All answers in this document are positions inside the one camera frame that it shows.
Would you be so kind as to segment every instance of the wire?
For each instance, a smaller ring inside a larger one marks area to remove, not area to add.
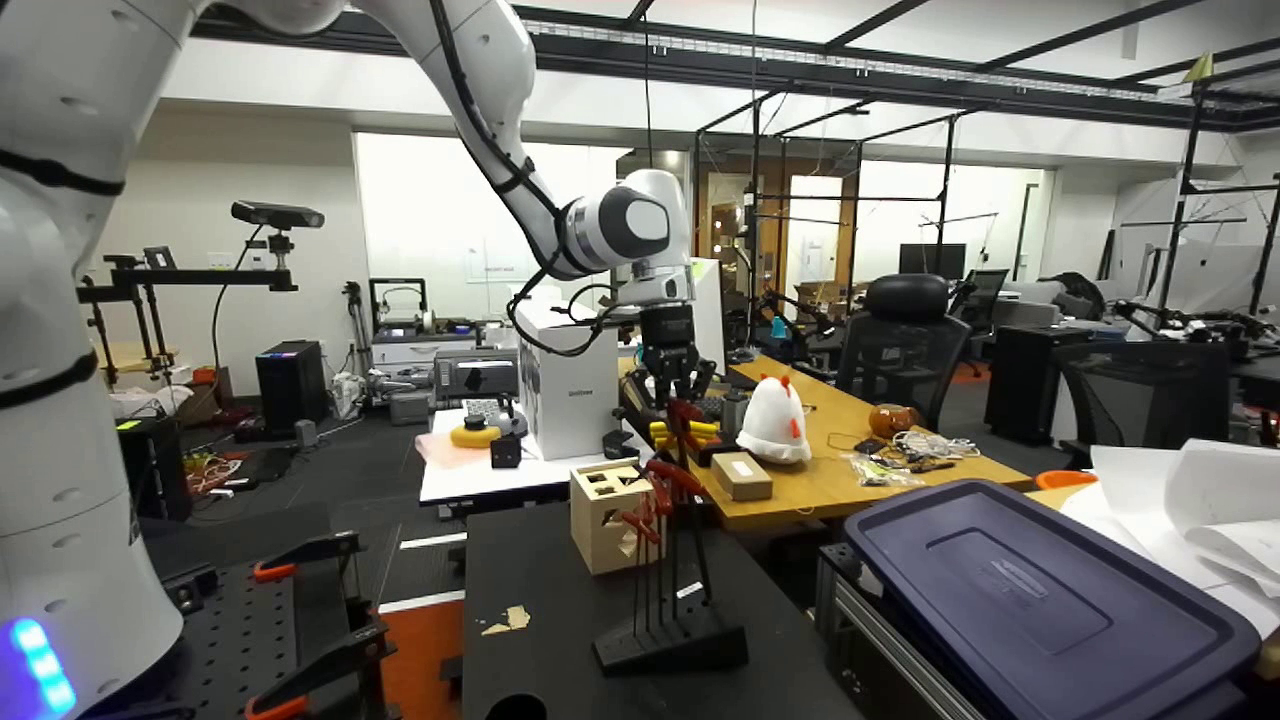
[[[649,153],[649,170],[654,170],[654,158],[650,158],[650,50],[649,50],[649,21],[642,21],[642,153]]]
[[[243,242],[241,258],[236,258],[236,267],[243,264],[243,258],[251,251],[257,235],[262,232],[268,224],[251,227],[251,235]],[[211,300],[211,311],[208,311],[208,346],[211,346],[211,401],[218,401],[218,368],[224,368],[224,351],[214,346],[214,319],[224,311],[224,298],[229,298],[231,285],[214,288],[214,300]]]

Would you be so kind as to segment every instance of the black box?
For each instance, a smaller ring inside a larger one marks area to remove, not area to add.
[[[323,362],[314,342],[284,342],[257,357],[260,423],[291,428],[323,418]]]
[[[175,419],[173,418],[118,419],[117,438],[118,438],[136,518],[188,522],[192,492],[188,492]]]

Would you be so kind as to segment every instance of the white robotic arm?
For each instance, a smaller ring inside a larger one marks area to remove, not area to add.
[[[164,71],[208,3],[0,0],[0,715],[81,715],[180,638],[133,534],[70,264],[96,249]],[[218,3],[280,33],[314,33],[344,14],[344,0]],[[678,298],[686,232],[667,171],[637,171],[569,208],[534,182],[521,147],[532,46],[503,0],[356,10],[432,76],[538,276],[624,267],[637,303]]]

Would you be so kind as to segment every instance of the blue storage bin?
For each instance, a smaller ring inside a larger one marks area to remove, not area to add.
[[[1259,652],[1219,602],[990,483],[906,492],[845,535],[886,619],[989,715],[1215,715]]]

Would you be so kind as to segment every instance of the screen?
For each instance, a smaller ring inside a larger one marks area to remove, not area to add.
[[[897,251],[897,272],[932,272],[945,280],[962,280],[962,245],[898,245]]]
[[[441,351],[434,401],[514,395],[514,351]]]

